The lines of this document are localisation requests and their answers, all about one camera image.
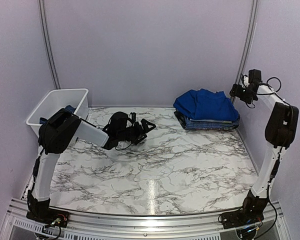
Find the robotic arm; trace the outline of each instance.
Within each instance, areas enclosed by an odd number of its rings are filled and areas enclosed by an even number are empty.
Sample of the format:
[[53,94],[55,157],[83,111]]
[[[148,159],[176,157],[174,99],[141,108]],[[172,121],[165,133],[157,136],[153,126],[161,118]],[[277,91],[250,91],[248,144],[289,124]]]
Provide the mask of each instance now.
[[142,119],[136,121],[136,114],[131,118],[124,112],[112,115],[109,124],[102,130],[62,108],[49,118],[39,129],[39,155],[33,168],[33,186],[28,191],[27,218],[48,224],[66,227],[69,213],[49,208],[50,185],[57,161],[71,139],[77,137],[106,150],[115,148],[120,141],[137,145],[147,137],[155,124]]
[[[220,215],[219,221],[224,229],[264,220],[263,211],[268,203],[271,204],[272,185],[283,156],[295,139],[299,116],[297,107],[288,104],[268,83],[261,81],[260,70],[250,70],[249,77],[242,79],[242,85],[234,84],[230,95],[239,97],[247,105],[252,104],[253,100],[257,101],[259,97],[272,113],[265,128],[265,139],[268,143],[259,176],[244,199],[242,207]],[[237,235],[242,240],[252,240],[261,237],[259,235],[255,238],[257,231],[255,227],[251,227],[246,231],[238,230]]]

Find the checkered cloth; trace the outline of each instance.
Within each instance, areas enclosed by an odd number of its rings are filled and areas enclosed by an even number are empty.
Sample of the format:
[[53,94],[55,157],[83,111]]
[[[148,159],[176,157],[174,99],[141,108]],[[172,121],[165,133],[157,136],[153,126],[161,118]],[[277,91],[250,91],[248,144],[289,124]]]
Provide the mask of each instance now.
[[236,121],[232,123],[224,123],[224,122],[209,122],[209,121],[193,121],[187,116],[184,116],[181,112],[176,111],[174,115],[178,119],[179,123],[184,129],[187,130],[204,130],[204,129],[216,129],[216,130],[230,130],[236,129],[239,127],[240,116]]

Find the marble pattern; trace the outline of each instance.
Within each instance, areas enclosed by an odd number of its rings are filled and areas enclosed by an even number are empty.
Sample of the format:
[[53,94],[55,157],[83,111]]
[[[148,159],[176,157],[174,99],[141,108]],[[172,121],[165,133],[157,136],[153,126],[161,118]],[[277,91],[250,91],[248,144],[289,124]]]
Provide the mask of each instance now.
[[117,111],[136,112],[137,120],[145,118],[157,128],[139,145],[122,151],[79,139],[55,167],[52,206],[173,215],[242,204],[257,174],[235,130],[186,131],[173,108],[93,108],[88,120],[103,127]]

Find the laundry basket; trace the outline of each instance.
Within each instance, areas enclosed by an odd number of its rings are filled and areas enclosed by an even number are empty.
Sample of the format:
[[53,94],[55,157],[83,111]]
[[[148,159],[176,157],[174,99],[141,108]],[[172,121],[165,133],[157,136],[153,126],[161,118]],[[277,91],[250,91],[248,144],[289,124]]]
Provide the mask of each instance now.
[[58,89],[49,92],[45,98],[33,110],[26,124],[29,125],[39,137],[40,118],[49,119],[53,114],[67,105],[76,108],[74,114],[82,119],[88,116],[88,92],[86,88]]

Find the folded clothing stack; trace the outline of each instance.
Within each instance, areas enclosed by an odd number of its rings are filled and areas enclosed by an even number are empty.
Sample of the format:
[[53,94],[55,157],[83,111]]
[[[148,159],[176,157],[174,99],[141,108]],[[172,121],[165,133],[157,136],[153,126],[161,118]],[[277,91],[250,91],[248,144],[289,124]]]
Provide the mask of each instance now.
[[223,91],[190,90],[178,97],[173,106],[184,129],[229,130],[239,126],[238,111]]

